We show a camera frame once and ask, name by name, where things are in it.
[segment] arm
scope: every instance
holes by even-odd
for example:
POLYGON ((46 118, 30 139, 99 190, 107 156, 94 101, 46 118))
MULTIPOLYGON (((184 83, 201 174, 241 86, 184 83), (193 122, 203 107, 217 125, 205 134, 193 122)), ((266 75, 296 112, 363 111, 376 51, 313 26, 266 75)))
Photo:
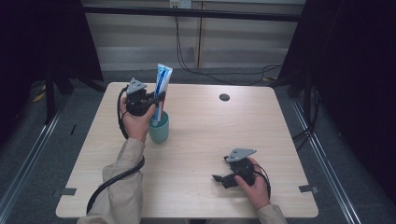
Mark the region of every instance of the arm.
MULTIPOLYGON (((261 172, 262 170, 259 168, 259 166, 257 166, 259 164, 254 159, 249 159, 252 161, 253 164, 256 164, 256 166, 254 166, 254 169, 257 172, 261 172)), ((261 176, 255 175, 254 184, 252 186, 249 186, 245 182, 245 180, 239 175, 235 176, 235 181, 246 193, 248 200, 257 210, 257 215, 259 216, 260 223, 287 223, 279 206, 276 204, 270 204, 267 186, 261 176)))
MULTIPOLYGON (((125 98, 122 98, 120 112, 124 114, 125 111, 125 98)), ((142 160, 149 120, 154 111, 155 105, 152 105, 142 117, 128 112, 124 114, 122 122, 129 139, 123 144, 117 160, 103 169, 104 182, 135 167, 142 160)), ((139 223, 143 204, 142 178, 142 173, 136 172, 103 190, 90 213, 81 217, 78 223, 139 223)))

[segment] metal bracket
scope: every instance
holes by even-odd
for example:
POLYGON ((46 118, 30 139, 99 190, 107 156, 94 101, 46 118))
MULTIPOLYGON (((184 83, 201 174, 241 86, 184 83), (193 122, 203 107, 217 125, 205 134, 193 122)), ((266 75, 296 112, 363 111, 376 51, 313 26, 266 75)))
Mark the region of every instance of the metal bracket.
POLYGON ((319 190, 317 187, 311 187, 310 185, 304 185, 304 186, 300 186, 298 188, 300 189, 301 193, 309 192, 309 191, 311 191, 312 194, 319 193, 319 190))
POLYGON ((256 149, 234 148, 233 151, 231 151, 230 156, 228 156, 225 160, 228 163, 232 161, 240 161, 256 152, 256 149))
POLYGON ((75 195, 77 189, 55 189, 52 192, 52 197, 61 198, 62 195, 75 195))
POLYGON ((126 94, 132 94, 136 91, 140 91, 143 90, 147 87, 147 85, 141 81, 138 81, 136 79, 134 79, 134 77, 132 78, 131 82, 129 83, 128 89, 126 90, 126 94))

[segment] black device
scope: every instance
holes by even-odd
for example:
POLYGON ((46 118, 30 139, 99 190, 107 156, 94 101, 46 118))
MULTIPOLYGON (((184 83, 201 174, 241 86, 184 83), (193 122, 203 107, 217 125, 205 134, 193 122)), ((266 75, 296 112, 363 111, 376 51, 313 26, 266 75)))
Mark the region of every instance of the black device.
POLYGON ((220 182, 225 189, 233 188, 238 186, 235 179, 236 175, 240 175, 249 186, 254 184, 254 166, 248 158, 244 158, 241 161, 230 162, 230 168, 233 174, 221 177, 219 175, 212 175, 217 182, 220 182))
POLYGON ((152 104, 159 105, 161 101, 165 99, 166 92, 161 92, 158 96, 154 96, 154 92, 147 93, 145 89, 147 85, 132 78, 129 85, 123 88, 120 92, 118 103, 117 103, 117 115, 119 118, 119 126, 123 136, 127 139, 128 133, 125 132, 125 128, 122 123, 122 114, 120 113, 120 100, 122 95, 126 92, 126 110, 134 116, 143 116, 149 110, 152 104))
POLYGON ((130 84, 127 86, 126 109, 134 116, 143 116, 148 111, 152 104, 158 106, 158 103, 165 99, 166 92, 161 92, 157 97, 154 97, 154 91, 147 93, 147 85, 132 78, 130 84))
POLYGON ((230 156, 224 157, 224 160, 230 164, 230 169, 233 173, 226 176, 212 175, 213 178, 217 182, 220 182, 225 189, 228 189, 238 186, 234 179, 236 175, 241 176, 249 186, 254 184, 256 178, 255 175, 260 175, 267 185, 268 197, 271 197, 271 185, 267 173, 262 169, 262 167, 253 164, 250 159, 247 158, 248 155, 251 155, 256 151, 257 150, 254 149, 233 149, 230 156), (254 166, 260 167, 264 171, 265 175, 255 171, 254 166))

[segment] small round object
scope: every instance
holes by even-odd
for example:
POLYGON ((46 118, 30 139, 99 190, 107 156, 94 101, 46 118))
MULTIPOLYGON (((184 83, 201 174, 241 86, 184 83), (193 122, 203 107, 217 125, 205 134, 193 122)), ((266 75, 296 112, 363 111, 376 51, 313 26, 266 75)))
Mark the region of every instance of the small round object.
POLYGON ((219 98, 220 98, 220 100, 222 100, 222 101, 229 101, 230 100, 230 95, 228 95, 228 94, 226 94, 226 93, 223 93, 223 94, 221 94, 220 96, 219 96, 219 98))

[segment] aluminum rail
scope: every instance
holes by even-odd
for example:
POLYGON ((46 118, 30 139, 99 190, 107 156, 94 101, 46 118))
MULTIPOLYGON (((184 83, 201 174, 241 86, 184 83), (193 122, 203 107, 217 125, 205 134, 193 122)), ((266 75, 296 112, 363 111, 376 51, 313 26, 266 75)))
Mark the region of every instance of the aluminum rail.
POLYGON ((18 200, 23 187, 25 186, 30 174, 33 172, 35 164, 38 161, 38 158, 43 151, 45 145, 47 144, 50 136, 58 123, 61 112, 64 110, 69 97, 63 99, 60 103, 59 109, 56 112, 53 119, 49 124, 46 124, 41 131, 41 134, 38 136, 35 144, 30 150, 29 155, 24 161, 21 169, 18 171, 17 175, 12 180, 11 185, 8 187, 7 191, 0 200, 0 224, 4 224, 7 221, 8 215, 11 213, 11 210, 18 200))
POLYGON ((105 5, 86 4, 73 5, 44 5, 43 10, 70 11, 86 13, 123 14, 123 15, 146 15, 146 16, 178 16, 195 18, 218 18, 250 21, 294 21, 303 19, 300 15, 269 14, 254 12, 219 11, 204 9, 166 8, 166 7, 115 7, 105 5))
MULTIPOLYGON (((297 101, 293 102, 293 106, 303 128, 306 130, 308 128, 308 125, 304 119, 303 108, 301 107, 300 103, 297 101)), ((337 199, 337 202, 340 205, 341 210, 346 216, 347 222, 351 224, 356 224, 356 223, 360 224, 361 220, 359 219, 355 206, 347 196, 347 193, 344 190, 340 180, 338 179, 337 174, 332 168, 332 164, 330 163, 329 158, 327 157, 325 151, 323 150, 323 147, 321 146, 317 136, 314 133, 307 133, 307 135, 311 143, 311 147, 314 149, 314 152, 318 158, 318 162, 323 170, 323 173, 326 175, 326 178, 332 188, 332 192, 334 193, 334 196, 337 199)))

